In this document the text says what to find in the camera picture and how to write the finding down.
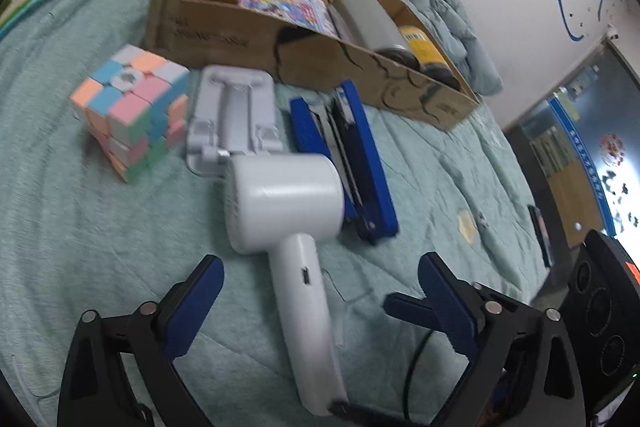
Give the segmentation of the white handheld hair dryer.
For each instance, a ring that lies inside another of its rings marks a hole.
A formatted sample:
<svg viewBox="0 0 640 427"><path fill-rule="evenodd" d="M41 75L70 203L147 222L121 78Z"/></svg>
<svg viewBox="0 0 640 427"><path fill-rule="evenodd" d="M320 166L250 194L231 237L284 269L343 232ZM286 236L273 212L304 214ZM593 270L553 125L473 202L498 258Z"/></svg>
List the white handheld hair dryer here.
<svg viewBox="0 0 640 427"><path fill-rule="evenodd" d="M300 402L316 416L346 399L317 244L341 231L344 195L326 156L234 156L224 175L229 242L267 253Z"/></svg>

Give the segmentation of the blue stapler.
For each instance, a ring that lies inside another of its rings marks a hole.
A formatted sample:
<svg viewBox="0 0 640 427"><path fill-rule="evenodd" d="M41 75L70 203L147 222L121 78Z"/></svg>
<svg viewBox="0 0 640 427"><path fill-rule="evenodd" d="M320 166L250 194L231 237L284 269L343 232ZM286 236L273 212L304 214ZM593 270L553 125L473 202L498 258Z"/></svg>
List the blue stapler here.
<svg viewBox="0 0 640 427"><path fill-rule="evenodd" d="M396 236L396 210L355 83L341 82L325 102L293 98L290 115L297 150L326 156L341 178L343 222L371 244Z"/></svg>

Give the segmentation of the grey folding phone stand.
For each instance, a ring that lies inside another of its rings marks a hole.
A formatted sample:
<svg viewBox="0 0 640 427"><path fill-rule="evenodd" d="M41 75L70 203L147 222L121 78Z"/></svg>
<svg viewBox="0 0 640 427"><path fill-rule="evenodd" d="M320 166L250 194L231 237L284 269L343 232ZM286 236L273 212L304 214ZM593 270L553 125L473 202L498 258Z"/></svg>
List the grey folding phone stand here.
<svg viewBox="0 0 640 427"><path fill-rule="evenodd" d="M263 70L209 65L186 135L186 165L220 179L238 155L281 153L273 79Z"/></svg>

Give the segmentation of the pastel rubik's cube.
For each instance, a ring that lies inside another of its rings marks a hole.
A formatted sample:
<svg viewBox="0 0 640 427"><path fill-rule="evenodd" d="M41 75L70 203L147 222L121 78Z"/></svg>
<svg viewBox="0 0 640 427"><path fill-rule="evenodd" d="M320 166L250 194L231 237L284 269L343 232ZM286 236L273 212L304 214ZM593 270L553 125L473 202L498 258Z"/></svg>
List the pastel rubik's cube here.
<svg viewBox="0 0 640 427"><path fill-rule="evenodd" d="M191 72L127 44L70 95L75 116L130 183L186 136Z"/></svg>

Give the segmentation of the teal quilted blanket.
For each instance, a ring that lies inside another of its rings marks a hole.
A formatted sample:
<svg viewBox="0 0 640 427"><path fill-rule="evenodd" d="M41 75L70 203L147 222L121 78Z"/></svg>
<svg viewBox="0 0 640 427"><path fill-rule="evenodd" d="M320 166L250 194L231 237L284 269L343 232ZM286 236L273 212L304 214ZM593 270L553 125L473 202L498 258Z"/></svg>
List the teal quilted blanket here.
<svg viewBox="0 0 640 427"><path fill-rule="evenodd" d="M132 183L73 114L93 70L142 39L150 0L35 0L1 34L1 368L38 423L58 389L81 313L127 314L206 254L224 288L177 369L218 426L315 426L300 404L265 255L241 256L224 229L221 186L172 150ZM529 303L544 283L532 193L486 106L454 130L367 108L400 230L369 245L322 242L337 350L352 401L392 413L411 399L429 421L465 368L445 336L388 317L416 295L435 251L460 279Z"/></svg>

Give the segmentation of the dark glass door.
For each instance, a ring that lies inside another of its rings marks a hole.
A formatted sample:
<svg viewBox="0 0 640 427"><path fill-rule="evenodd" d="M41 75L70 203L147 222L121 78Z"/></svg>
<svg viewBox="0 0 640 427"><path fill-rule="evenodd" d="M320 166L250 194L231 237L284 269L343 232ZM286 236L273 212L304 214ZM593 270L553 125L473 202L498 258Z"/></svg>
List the dark glass door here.
<svg viewBox="0 0 640 427"><path fill-rule="evenodd" d="M639 254L639 78L602 43L506 132L559 254L590 230Z"/></svg>

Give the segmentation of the yellow label dark jar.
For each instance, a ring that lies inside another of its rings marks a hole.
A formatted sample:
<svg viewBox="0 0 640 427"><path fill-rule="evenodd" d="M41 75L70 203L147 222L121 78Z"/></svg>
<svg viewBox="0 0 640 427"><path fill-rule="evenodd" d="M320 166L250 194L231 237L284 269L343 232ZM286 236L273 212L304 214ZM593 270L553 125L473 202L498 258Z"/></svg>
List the yellow label dark jar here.
<svg viewBox="0 0 640 427"><path fill-rule="evenodd" d="M460 90L460 82L430 37L416 26L401 26L401 35L420 64L420 72L451 89Z"/></svg>

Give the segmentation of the silver metal tin can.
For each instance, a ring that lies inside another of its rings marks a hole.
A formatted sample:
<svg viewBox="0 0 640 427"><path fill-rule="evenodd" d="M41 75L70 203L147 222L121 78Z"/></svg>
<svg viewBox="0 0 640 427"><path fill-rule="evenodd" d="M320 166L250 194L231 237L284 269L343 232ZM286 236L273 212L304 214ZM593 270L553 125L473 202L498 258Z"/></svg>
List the silver metal tin can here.
<svg viewBox="0 0 640 427"><path fill-rule="evenodd" d="M420 63L378 0L333 0L329 12L343 41L380 54L405 67Z"/></svg>

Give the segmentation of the light blue puffer jacket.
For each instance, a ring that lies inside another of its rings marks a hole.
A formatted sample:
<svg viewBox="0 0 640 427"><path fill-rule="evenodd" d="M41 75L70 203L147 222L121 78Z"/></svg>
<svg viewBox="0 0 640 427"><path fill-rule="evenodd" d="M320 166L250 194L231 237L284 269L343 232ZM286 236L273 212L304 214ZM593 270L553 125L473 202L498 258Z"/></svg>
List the light blue puffer jacket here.
<svg viewBox="0 0 640 427"><path fill-rule="evenodd" d="M435 38L476 94L493 96L503 90L496 65L460 0L401 1Z"/></svg>

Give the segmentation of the colourful board game box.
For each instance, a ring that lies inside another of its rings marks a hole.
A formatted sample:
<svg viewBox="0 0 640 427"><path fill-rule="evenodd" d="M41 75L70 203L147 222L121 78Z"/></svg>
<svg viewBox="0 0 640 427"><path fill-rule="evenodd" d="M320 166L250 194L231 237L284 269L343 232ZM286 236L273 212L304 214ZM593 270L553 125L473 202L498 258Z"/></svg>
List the colourful board game box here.
<svg viewBox="0 0 640 427"><path fill-rule="evenodd" d="M328 6L323 0L239 0L239 6L332 38L338 37Z"/></svg>

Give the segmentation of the large open cardboard tray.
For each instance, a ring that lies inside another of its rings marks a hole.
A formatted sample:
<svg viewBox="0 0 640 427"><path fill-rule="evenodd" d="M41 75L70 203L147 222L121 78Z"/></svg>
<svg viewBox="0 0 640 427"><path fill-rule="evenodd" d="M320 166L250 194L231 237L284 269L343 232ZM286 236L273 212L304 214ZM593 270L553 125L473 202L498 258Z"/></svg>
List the large open cardboard tray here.
<svg viewBox="0 0 640 427"><path fill-rule="evenodd" d="M378 2L395 23L422 25L404 2ZM239 0L151 0L144 45L192 68L222 64L260 69L282 83L314 91L329 92L350 80L363 103L440 130L452 129L480 106L464 79L459 91L451 89L340 38L243 9Z"/></svg>

